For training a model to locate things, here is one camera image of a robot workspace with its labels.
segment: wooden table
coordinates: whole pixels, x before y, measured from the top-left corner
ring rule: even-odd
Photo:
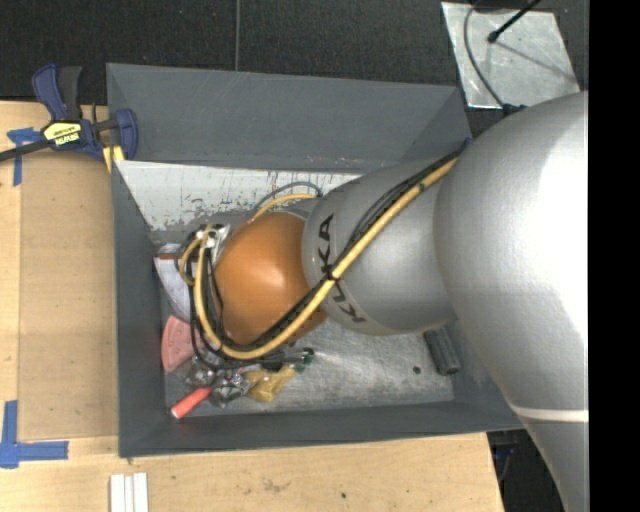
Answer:
[[[40,105],[0,102],[0,150],[11,147],[5,135],[8,129],[37,128],[47,120]],[[42,165],[60,158],[70,157],[50,152],[39,156],[38,162]],[[82,165],[82,157],[72,158]],[[25,338],[19,317],[21,194],[29,184],[13,187],[12,178],[13,162],[0,164],[0,407],[18,398],[20,411],[23,389],[17,383],[20,380],[27,393],[31,381],[25,376],[32,373],[25,364],[18,365],[19,360],[25,361],[18,357],[19,340]],[[50,207],[56,208],[55,202]],[[62,251],[56,253],[62,257],[65,250],[55,249]],[[66,371],[73,381],[74,368]],[[42,379],[39,385],[44,389],[59,385],[55,380],[47,382],[46,375]],[[90,418],[95,419],[96,432],[108,431],[111,427],[105,427],[104,418],[95,414]],[[503,511],[484,434],[125,460],[117,455],[116,435],[86,432],[73,434],[78,437],[70,440],[68,460],[0,469],[0,510],[108,510],[109,476],[146,472],[151,512]]]

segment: gray bin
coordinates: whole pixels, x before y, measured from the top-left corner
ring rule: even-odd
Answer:
[[[436,159],[459,148],[470,134],[460,93],[453,87],[129,65],[109,65],[107,78],[110,111],[131,108],[140,134],[139,165],[114,168],[112,174],[121,456],[521,427],[455,322],[448,330],[462,371],[437,375],[428,352],[414,345],[421,350],[420,370],[428,382],[423,391],[408,389],[411,400],[394,402],[389,399],[393,394],[379,400],[361,394],[359,399],[352,393],[335,407],[327,401],[296,407],[292,401],[260,410],[230,407],[224,413],[204,407],[181,422],[169,417],[167,404],[184,390],[164,374],[160,362],[166,304],[152,258],[160,240],[190,226],[175,219],[152,220],[147,210],[156,181],[150,178],[146,188],[130,187],[136,167],[161,163],[158,177],[172,168],[214,167],[265,176],[301,172],[319,179]],[[175,194],[181,193],[178,188]],[[162,193],[172,190],[165,187]],[[214,214],[238,213],[209,206]],[[304,345],[304,338],[298,343]],[[351,346],[358,343],[355,339]],[[345,352],[344,357],[357,356]],[[407,364],[413,366],[410,358]],[[374,363],[369,368],[374,374],[378,370]],[[299,378],[307,377],[305,372]],[[398,397],[401,383],[392,375]]]

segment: wooden surface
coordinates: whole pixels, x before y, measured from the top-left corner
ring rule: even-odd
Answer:
[[[9,129],[47,121],[37,103],[2,103],[0,144],[10,147]],[[13,162],[0,165],[9,193]],[[49,149],[23,158],[21,243],[11,247],[21,261],[18,357],[28,370],[18,372],[18,437],[25,441],[117,434],[113,223],[104,169]]]

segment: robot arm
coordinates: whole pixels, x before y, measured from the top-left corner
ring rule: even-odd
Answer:
[[[299,203],[303,222],[293,211],[251,219],[212,272],[232,283],[234,273],[259,266],[270,278],[251,298],[241,286],[221,286],[224,303],[238,304],[226,311],[229,323],[274,304],[288,313],[253,348],[255,333],[277,318],[256,317],[255,326],[244,318],[238,325],[254,334],[243,347],[219,340],[221,350],[257,357],[325,314],[370,335],[425,332],[457,317],[538,445],[565,508],[587,510],[586,134],[581,93],[505,119],[455,164],[410,162],[365,175]]]

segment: black cable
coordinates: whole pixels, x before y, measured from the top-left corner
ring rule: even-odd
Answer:
[[[491,44],[495,43],[500,37],[500,34],[502,34],[505,30],[507,30],[511,25],[513,25],[516,21],[522,18],[525,14],[527,14],[531,9],[533,9],[540,2],[541,0],[533,0],[533,2],[531,2],[530,4],[520,9],[515,16],[513,16],[506,23],[504,23],[499,29],[491,32],[491,34],[489,34],[489,37],[487,37],[487,41]]]
[[[478,67],[478,63],[476,62],[476,59],[473,56],[473,52],[471,51],[471,45],[469,44],[469,19],[471,18],[471,14],[473,13],[473,11],[474,9],[470,8],[469,12],[467,13],[464,19],[464,29],[463,29],[464,47],[467,51],[467,55],[469,56],[469,60],[471,61],[471,65],[473,66],[473,69],[478,75],[478,78],[480,78],[480,80],[486,87],[487,91],[489,91],[489,94],[493,96],[493,99],[496,100],[496,103],[500,105],[500,108],[504,109],[504,102],[500,99],[496,91],[493,90],[493,87],[491,87],[491,84],[489,84],[489,81],[485,78],[482,71],[480,71],[480,68]]]

